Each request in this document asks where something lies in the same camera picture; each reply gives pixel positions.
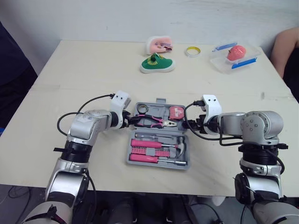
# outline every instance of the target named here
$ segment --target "robotic arm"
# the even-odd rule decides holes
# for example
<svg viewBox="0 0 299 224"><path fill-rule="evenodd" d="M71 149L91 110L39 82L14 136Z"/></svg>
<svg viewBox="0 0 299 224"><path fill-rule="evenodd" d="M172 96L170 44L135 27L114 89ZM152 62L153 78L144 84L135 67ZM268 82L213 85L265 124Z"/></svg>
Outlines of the robotic arm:
<svg viewBox="0 0 299 224"><path fill-rule="evenodd" d="M46 202L35 207L23 224L70 224L73 209L85 197L88 189L88 164L98 133L127 127L131 122L124 109L130 103L127 93L118 91L110 105L110 111L92 110L78 114L73 120L64 148L61 152L46 189ZM198 119L187 120L186 110L192 105L201 106L206 112ZM184 126L206 140L218 140L222 146L241 145L242 173L235 177L237 200L250 207L259 224L297 224L299 211L283 202L280 175L284 165L278 158L278 149L287 148L279 143L278 134L283 128L282 118L275 112L222 113L214 95L204 95L185 108ZM207 138L195 132L218 135ZM223 140L239 139L242 142L223 143Z"/></svg>
<svg viewBox="0 0 299 224"><path fill-rule="evenodd" d="M280 175L285 168L278 158L278 149L287 149L288 146L279 143L278 139L283 128L281 116L272 111L221 113L214 95L203 95L192 105L201 106L206 114L200 115L196 121L188 120L185 127L192 132L220 134L220 138L210 140L219 140L222 146L241 145L240 167L243 172L235 177L235 196L250 208L257 223L299 223L299 210L283 202ZM232 138L223 138L222 135L242 139L242 142L225 144L223 140Z"/></svg>
<svg viewBox="0 0 299 224"><path fill-rule="evenodd" d="M127 126L125 119L129 113L124 109L130 101L127 93L118 91L111 100L110 111L86 111L75 117L64 148L54 149L62 154L50 177L46 202L35 207L23 224L71 223L73 209L82 203L88 189L88 161L97 136L109 128Z"/></svg>

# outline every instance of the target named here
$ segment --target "green shoe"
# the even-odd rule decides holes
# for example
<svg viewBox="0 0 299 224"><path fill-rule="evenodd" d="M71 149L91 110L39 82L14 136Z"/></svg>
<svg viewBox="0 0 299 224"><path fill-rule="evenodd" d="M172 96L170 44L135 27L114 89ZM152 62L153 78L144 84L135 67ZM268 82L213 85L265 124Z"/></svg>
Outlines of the green shoe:
<svg viewBox="0 0 299 224"><path fill-rule="evenodd" d="M176 64L173 60L166 59L161 55L154 53L142 62L140 71L143 73L168 72L174 70L175 67Z"/></svg>

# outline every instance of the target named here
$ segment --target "white table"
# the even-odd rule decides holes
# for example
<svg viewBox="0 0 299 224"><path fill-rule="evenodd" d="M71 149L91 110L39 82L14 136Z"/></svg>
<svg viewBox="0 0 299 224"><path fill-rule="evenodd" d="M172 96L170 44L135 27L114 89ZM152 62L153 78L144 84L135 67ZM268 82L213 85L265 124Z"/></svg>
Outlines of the white table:
<svg viewBox="0 0 299 224"><path fill-rule="evenodd" d="M216 95L223 112L278 112L285 122L279 137L290 147L279 153L286 166L283 193L299 196L299 106L268 58L262 54L257 63L225 75L209 63L213 46L198 45L202 53L197 58L184 55L188 46L175 44L173 52L164 54L176 60L174 71L142 74L142 43L61 41L0 138L0 183L46 187L60 156L53 148L63 147L66 140L56 129L57 119L95 96L123 90L131 95L131 112L138 101L159 97L187 105L202 94ZM103 99L85 109L109 109L109 103ZM190 108L188 118L200 113ZM67 131L71 121L71 116L66 118L62 129ZM125 162L130 132L127 128L99 135L89 166L97 190L235 195L232 177L241 172L242 156L237 146L221 147L188 131L189 170L136 166Z"/></svg>

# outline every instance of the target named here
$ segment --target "tape roll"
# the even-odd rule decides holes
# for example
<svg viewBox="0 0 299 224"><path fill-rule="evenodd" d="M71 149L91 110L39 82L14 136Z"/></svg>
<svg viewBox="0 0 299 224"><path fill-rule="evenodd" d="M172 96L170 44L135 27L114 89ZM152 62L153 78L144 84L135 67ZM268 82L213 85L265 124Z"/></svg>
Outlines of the tape roll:
<svg viewBox="0 0 299 224"><path fill-rule="evenodd" d="M141 104L138 106L137 111L140 114L146 114L146 112L149 111L149 108L148 108L148 106Z"/></svg>
<svg viewBox="0 0 299 224"><path fill-rule="evenodd" d="M193 55L193 54L190 54L188 51L189 50L196 50L198 53ZM201 50L198 48L198 47L188 47L186 48L185 50L185 54L188 56L188 57L197 57L199 54L200 54Z"/></svg>

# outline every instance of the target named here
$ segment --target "white wall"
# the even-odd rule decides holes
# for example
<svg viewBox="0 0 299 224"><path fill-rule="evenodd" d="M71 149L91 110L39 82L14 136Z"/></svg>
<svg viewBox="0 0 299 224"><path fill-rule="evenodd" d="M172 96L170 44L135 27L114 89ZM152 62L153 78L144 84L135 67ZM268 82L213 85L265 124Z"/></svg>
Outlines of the white wall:
<svg viewBox="0 0 299 224"><path fill-rule="evenodd" d="M0 20L39 73L61 39L176 43L246 38L269 53L298 0L0 0Z"/></svg>

